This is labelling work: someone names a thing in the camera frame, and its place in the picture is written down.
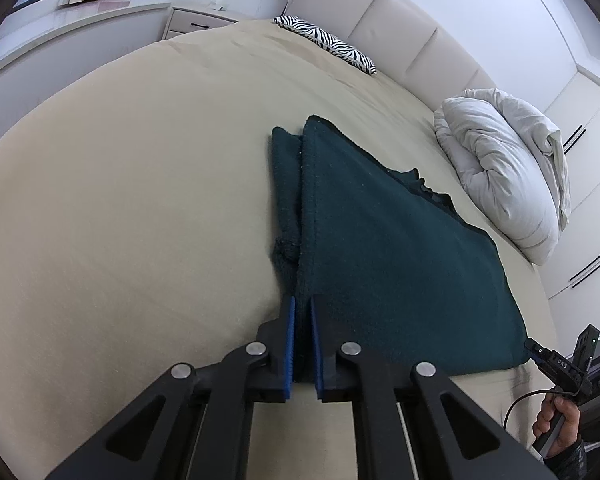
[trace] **silver bolt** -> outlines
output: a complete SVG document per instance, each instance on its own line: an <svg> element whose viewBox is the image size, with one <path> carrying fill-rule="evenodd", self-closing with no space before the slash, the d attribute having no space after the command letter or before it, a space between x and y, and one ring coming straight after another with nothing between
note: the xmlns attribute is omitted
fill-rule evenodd
<svg viewBox="0 0 600 480"><path fill-rule="evenodd" d="M191 367L187 364L180 363L171 369L171 375L174 379L186 379L191 375Z"/></svg>
<svg viewBox="0 0 600 480"><path fill-rule="evenodd" d="M344 355L358 355L360 352L362 352L360 345L353 341L343 343L340 347L340 350L342 350Z"/></svg>
<svg viewBox="0 0 600 480"><path fill-rule="evenodd" d="M267 347L264 343L254 341L247 345L247 354L249 355L262 355L267 351Z"/></svg>
<svg viewBox="0 0 600 480"><path fill-rule="evenodd" d="M436 367L431 363L423 361L416 365L416 371L419 375L423 377L433 377L433 375L435 375L436 373Z"/></svg>

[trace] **white nightstand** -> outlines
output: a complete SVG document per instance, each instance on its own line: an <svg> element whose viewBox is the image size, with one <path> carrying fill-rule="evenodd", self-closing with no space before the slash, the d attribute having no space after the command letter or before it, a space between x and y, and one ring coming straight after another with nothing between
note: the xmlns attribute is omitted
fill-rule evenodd
<svg viewBox="0 0 600 480"><path fill-rule="evenodd" d="M252 18L238 12L214 10L200 4L177 4L171 8L162 38L170 40L187 32L224 27L242 20Z"/></svg>

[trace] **finger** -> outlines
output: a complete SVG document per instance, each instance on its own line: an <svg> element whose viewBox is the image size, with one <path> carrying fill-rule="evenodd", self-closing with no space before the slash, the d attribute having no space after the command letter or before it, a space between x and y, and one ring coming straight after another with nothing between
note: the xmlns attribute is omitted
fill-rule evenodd
<svg viewBox="0 0 600 480"><path fill-rule="evenodd" d="M578 439L580 425L580 410L572 400L561 397L555 399L556 409L564 415L564 424L558 435L558 441L563 447L569 447Z"/></svg>
<svg viewBox="0 0 600 480"><path fill-rule="evenodd" d="M551 402L550 400L543 400L542 407L540 408L540 413L542 415L542 418L544 418L544 420L551 420L552 418L554 418L554 414L555 414L554 403Z"/></svg>
<svg viewBox="0 0 600 480"><path fill-rule="evenodd" d="M538 430L540 430L541 433L546 433L551 429L551 423L547 420L540 420L536 422L536 424L538 425Z"/></svg>
<svg viewBox="0 0 600 480"><path fill-rule="evenodd" d="M542 415L542 412L540 412L540 413L538 413L538 416L536 416L536 422L538 424L544 425L545 423L547 423L547 424L551 423L551 419L547 420L546 418L544 418L544 415Z"/></svg>

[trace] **white duvet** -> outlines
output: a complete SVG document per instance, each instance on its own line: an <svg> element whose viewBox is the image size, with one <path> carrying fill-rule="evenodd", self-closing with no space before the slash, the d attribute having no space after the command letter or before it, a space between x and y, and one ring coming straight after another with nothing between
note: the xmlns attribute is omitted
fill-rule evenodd
<svg viewBox="0 0 600 480"><path fill-rule="evenodd" d="M465 90L434 114L436 137L475 205L544 264L571 211L560 130L497 89Z"/></svg>

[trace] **dark green blanket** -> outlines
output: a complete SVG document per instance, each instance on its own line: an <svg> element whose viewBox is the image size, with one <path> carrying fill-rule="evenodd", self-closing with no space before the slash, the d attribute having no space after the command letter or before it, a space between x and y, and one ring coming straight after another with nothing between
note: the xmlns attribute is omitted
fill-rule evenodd
<svg viewBox="0 0 600 480"><path fill-rule="evenodd" d="M427 360L455 375L527 361L494 242L417 170L388 170L316 116L302 136L273 130L272 169L282 232L274 264L297 299L297 370L311 352L307 304L318 293L363 348L393 362Z"/></svg>

